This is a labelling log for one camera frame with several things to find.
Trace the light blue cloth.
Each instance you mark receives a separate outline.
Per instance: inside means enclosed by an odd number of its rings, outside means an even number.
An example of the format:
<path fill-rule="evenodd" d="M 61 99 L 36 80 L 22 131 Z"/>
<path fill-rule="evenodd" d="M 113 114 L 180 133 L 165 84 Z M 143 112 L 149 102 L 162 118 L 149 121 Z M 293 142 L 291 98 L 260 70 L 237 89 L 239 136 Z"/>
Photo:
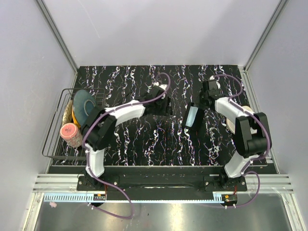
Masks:
<path fill-rule="evenodd" d="M 187 119 L 186 119 L 186 126 L 187 127 L 191 128 L 193 126 L 193 123 L 195 121 L 195 117 L 196 117 L 197 112 L 198 112 L 198 108 L 197 107 L 191 106 L 189 108 Z"/>

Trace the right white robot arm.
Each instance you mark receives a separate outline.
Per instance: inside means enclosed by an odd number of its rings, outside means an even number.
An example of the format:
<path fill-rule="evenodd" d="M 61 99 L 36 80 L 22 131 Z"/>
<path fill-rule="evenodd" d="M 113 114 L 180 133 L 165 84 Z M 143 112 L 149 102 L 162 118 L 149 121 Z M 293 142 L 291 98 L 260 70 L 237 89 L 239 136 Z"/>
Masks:
<path fill-rule="evenodd" d="M 222 114 L 235 125 L 233 142 L 236 151 L 224 165 L 218 179 L 219 187 L 229 191 L 251 163 L 269 152 L 271 138 L 267 116 L 248 111 L 231 97 L 222 95 L 215 80 L 202 83 L 199 99 L 201 106 Z"/>

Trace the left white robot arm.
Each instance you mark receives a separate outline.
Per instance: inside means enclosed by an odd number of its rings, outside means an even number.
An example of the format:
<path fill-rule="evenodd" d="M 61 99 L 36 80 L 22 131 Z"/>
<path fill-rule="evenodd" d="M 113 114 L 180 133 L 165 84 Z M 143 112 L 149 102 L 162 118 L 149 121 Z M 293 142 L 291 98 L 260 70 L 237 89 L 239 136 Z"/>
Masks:
<path fill-rule="evenodd" d="M 167 97 L 169 85 L 156 84 L 150 92 L 128 103 L 99 109 L 94 107 L 81 126 L 83 146 L 87 157 L 87 185 L 97 191 L 103 187 L 104 151 L 109 146 L 115 128 L 127 121 L 147 115 L 169 116 L 172 114 L 171 99 Z"/>

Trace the blue ceramic plate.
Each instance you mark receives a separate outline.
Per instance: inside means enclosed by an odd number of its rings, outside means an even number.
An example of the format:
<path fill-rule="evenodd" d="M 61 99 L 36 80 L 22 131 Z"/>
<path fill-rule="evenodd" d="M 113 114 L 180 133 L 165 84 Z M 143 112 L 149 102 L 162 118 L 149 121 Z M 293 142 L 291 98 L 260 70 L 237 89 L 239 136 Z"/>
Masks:
<path fill-rule="evenodd" d="M 73 98 L 73 111 L 77 122 L 82 126 L 96 106 L 93 96 L 86 90 L 78 90 Z"/>

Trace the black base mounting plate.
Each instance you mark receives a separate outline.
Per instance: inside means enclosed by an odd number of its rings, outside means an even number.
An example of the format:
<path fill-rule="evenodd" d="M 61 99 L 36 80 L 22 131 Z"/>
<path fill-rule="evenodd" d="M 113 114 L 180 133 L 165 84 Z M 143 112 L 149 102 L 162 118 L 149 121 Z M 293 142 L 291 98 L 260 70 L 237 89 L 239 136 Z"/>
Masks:
<path fill-rule="evenodd" d="M 244 177 L 223 185 L 220 182 L 221 166 L 155 166 L 116 167 L 107 166 L 99 177 L 123 190 L 129 189 L 195 189 L 198 191 L 245 192 Z"/>

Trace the yellow plate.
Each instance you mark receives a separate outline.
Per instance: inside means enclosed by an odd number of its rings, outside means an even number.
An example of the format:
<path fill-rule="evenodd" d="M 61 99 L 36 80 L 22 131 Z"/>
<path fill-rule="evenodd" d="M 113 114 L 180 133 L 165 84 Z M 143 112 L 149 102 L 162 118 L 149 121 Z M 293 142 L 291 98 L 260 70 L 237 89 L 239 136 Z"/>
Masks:
<path fill-rule="evenodd" d="M 75 117 L 75 114 L 74 114 L 74 109 L 72 108 L 72 119 L 73 119 L 73 123 L 78 127 L 80 128 L 80 124 L 78 123 L 76 117 Z"/>

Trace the woven beige plate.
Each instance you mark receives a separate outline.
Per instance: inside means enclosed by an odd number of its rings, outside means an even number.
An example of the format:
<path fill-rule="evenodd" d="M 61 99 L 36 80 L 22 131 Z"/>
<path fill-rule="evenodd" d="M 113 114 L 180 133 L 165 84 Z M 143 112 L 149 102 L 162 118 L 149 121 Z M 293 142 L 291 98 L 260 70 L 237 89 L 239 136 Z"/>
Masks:
<path fill-rule="evenodd" d="M 62 118 L 62 126 L 71 123 L 72 121 L 72 107 L 73 107 L 73 100 L 70 100 L 64 110 L 63 118 Z"/>

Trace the pink patterned cup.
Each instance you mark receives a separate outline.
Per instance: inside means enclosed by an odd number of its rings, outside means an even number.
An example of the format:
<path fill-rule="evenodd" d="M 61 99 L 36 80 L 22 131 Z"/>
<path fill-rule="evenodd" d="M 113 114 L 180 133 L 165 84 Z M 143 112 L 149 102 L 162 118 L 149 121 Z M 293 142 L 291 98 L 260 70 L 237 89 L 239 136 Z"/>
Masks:
<path fill-rule="evenodd" d="M 60 129 L 60 136 L 68 146 L 77 148 L 82 145 L 82 135 L 74 123 L 67 123 Z"/>

